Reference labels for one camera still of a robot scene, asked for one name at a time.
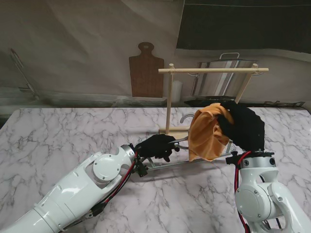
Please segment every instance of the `marble countertop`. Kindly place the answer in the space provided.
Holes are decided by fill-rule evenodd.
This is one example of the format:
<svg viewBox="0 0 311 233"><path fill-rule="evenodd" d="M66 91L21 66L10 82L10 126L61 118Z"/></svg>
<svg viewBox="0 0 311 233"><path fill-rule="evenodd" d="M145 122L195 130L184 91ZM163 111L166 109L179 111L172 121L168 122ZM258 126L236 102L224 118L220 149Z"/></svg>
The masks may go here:
<svg viewBox="0 0 311 233"><path fill-rule="evenodd" d="M266 123L279 180L311 217L311 117L302 109L252 108ZM171 123L196 108L173 108ZM97 151L115 153L165 126L165 108L21 109L0 130L0 229L12 224L64 175ZM171 156L187 159L187 151ZM131 182L104 213L69 233L243 232L224 159L150 171Z"/></svg>

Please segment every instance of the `orange cloth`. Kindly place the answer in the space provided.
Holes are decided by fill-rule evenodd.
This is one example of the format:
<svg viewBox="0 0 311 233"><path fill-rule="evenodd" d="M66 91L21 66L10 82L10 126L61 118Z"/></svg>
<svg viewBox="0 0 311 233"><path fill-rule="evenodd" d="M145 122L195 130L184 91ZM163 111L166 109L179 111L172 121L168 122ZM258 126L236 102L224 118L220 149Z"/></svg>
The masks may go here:
<svg viewBox="0 0 311 233"><path fill-rule="evenodd" d="M189 161L197 157L212 161L222 154L229 138L223 135L219 126L219 114L233 124L230 112L220 103L213 103L195 113L189 129Z"/></svg>

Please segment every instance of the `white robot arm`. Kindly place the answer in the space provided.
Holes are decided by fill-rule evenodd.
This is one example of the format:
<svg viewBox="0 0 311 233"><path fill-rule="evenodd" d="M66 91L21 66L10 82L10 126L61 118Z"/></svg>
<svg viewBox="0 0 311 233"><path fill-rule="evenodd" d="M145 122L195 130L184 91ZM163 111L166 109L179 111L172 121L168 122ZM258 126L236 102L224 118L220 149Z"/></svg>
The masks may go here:
<svg viewBox="0 0 311 233"><path fill-rule="evenodd" d="M102 211L104 198L117 191L122 176L121 167L133 168L135 154L130 146L123 145L117 155L93 154L67 176L34 206L32 210L1 233L58 233ZM91 166L95 181L87 174ZM106 186L100 188L96 182Z"/></svg>
<svg viewBox="0 0 311 233"><path fill-rule="evenodd" d="M258 151L248 156L242 154L226 158L227 164L236 165L237 180L239 170L241 173L240 187L235 182L235 201L239 214L249 225L245 232L309 232L311 221L290 191L277 181L278 169L271 154ZM32 210L0 233L63 232L68 227L99 214L107 200L122 188L134 165L140 176L145 175L146 172L139 172L143 167L140 163L128 145L121 146L117 155L98 152L59 181ZM122 166L129 169L124 178L120 175ZM87 174L88 167L91 168L95 180ZM264 183L257 183L259 176ZM281 215L286 220L284 229L270 229L264 223Z"/></svg>
<svg viewBox="0 0 311 233"><path fill-rule="evenodd" d="M310 219L288 188L277 181L278 169L272 154L259 151L242 160L239 167L242 183L240 187L235 188L238 212L247 220L251 233L310 232ZM227 163L233 163L232 158L234 156L228 158ZM264 183L256 181L260 176ZM286 221L283 229L270 229L264 223L280 216L284 216Z"/></svg>

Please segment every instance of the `wooden cutting board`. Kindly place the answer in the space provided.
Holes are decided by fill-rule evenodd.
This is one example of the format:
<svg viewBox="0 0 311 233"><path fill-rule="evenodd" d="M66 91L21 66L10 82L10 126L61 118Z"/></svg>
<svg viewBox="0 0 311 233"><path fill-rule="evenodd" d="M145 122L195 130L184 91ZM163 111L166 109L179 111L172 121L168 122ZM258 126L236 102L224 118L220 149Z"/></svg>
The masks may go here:
<svg viewBox="0 0 311 233"><path fill-rule="evenodd" d="M132 96L133 97L159 97L163 96L163 74L158 69L164 68L164 60L154 57L154 45L142 42L138 45L141 54L129 57Z"/></svg>

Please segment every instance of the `white wall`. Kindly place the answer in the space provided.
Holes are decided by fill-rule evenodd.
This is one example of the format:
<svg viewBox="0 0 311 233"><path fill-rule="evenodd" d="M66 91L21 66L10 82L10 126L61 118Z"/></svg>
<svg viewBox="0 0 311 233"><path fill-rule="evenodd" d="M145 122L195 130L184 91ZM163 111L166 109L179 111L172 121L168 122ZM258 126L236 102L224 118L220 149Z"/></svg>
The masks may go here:
<svg viewBox="0 0 311 233"><path fill-rule="evenodd" d="M2 1L0 86L24 86L9 57L14 48L30 82L40 91L131 95L128 57L137 45L175 67L196 67L215 57L175 55L183 1L41 0ZM311 64L273 56L247 56L270 72L252 79L242 99L311 101ZM193 78L176 75L189 96Z"/></svg>

